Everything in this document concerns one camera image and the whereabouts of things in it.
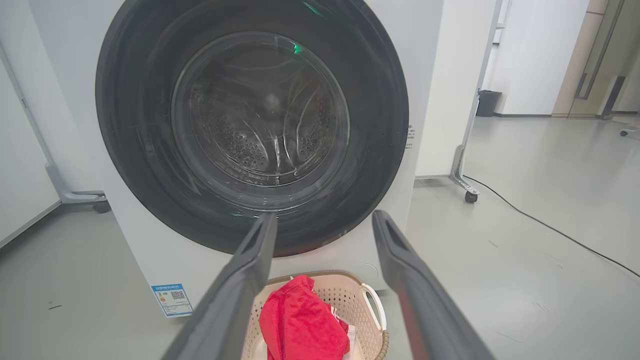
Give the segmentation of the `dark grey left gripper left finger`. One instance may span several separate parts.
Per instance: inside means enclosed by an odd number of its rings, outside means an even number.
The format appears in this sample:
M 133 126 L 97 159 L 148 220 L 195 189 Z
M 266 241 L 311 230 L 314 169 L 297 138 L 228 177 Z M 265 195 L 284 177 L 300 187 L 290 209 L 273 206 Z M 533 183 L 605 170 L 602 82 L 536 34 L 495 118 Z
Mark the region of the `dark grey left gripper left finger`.
M 174 338 L 163 360 L 240 360 L 255 297 L 268 282 L 278 219 L 258 217 Z

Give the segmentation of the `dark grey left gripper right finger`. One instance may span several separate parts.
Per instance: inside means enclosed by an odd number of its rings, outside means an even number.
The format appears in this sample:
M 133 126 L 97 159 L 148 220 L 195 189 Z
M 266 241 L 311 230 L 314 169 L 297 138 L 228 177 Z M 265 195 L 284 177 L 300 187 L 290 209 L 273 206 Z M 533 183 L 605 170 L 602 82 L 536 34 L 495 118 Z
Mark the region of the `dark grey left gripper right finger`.
M 397 294 L 415 360 L 493 360 L 489 347 L 384 210 L 372 213 L 386 284 Z

